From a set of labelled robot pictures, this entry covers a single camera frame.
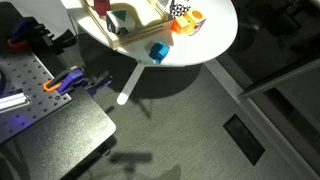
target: wooden frame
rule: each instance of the wooden frame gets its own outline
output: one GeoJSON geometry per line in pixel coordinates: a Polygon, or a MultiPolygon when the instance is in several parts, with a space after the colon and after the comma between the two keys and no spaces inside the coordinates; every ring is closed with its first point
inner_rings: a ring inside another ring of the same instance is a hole
{"type": "Polygon", "coordinates": [[[150,9],[149,12],[153,13],[154,16],[158,16],[158,22],[154,22],[153,24],[148,26],[139,26],[135,31],[130,32],[126,35],[119,36],[112,32],[109,32],[107,29],[107,24],[105,20],[105,16],[99,16],[93,8],[93,0],[81,0],[83,7],[88,11],[92,19],[95,21],[101,32],[106,36],[110,48],[113,50],[118,49],[121,46],[125,46],[129,43],[140,40],[144,37],[153,35],[157,32],[160,32],[164,29],[170,29],[172,20],[169,18],[169,14],[165,11],[162,5],[157,0],[139,0],[145,1],[149,4],[150,9]]]}

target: wooden toy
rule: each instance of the wooden toy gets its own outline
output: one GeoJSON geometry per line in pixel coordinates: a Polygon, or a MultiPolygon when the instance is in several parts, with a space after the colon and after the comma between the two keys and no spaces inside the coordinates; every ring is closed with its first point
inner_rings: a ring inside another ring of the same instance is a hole
{"type": "Polygon", "coordinates": [[[108,11],[106,16],[107,28],[110,32],[124,35],[134,30],[135,22],[128,16],[126,10],[108,11]]]}
{"type": "Polygon", "coordinates": [[[190,25],[186,30],[186,33],[189,36],[192,36],[195,33],[197,33],[206,20],[202,13],[195,9],[186,12],[183,16],[190,22],[190,25]]]}
{"type": "Polygon", "coordinates": [[[171,30],[177,34],[182,34],[188,29],[189,25],[189,21],[185,17],[180,16],[173,20],[171,30]]]}
{"type": "Polygon", "coordinates": [[[110,0],[94,0],[94,10],[100,16],[105,16],[110,11],[110,0]]]}

